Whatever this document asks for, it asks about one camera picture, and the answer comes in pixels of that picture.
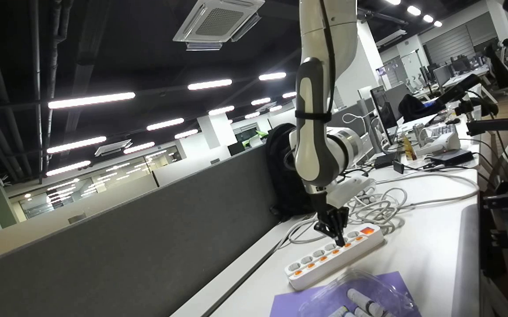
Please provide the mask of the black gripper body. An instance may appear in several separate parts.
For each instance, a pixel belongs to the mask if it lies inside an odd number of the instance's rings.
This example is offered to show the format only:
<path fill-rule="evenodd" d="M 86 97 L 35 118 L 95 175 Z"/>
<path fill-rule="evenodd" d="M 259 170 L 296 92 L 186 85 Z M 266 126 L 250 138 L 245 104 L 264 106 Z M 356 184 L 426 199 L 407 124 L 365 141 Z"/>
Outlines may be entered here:
<path fill-rule="evenodd" d="M 345 207 L 326 207 L 322 212 L 317 214 L 317 222 L 326 224 L 329 231 L 338 231 L 347 226 L 347 215 L 349 210 Z"/>

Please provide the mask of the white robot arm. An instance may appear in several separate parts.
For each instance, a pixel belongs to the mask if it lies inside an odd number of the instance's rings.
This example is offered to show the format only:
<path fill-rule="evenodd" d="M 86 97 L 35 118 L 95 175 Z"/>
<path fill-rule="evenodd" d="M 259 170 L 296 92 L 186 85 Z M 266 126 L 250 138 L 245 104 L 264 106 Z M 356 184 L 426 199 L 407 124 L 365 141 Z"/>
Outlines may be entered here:
<path fill-rule="evenodd" d="M 296 71 L 294 170 L 317 214 L 315 231 L 343 245 L 347 208 L 326 201 L 329 185 L 349 168 L 345 138 L 329 136 L 335 83 L 356 55 L 357 0 L 299 0 L 301 57 Z"/>

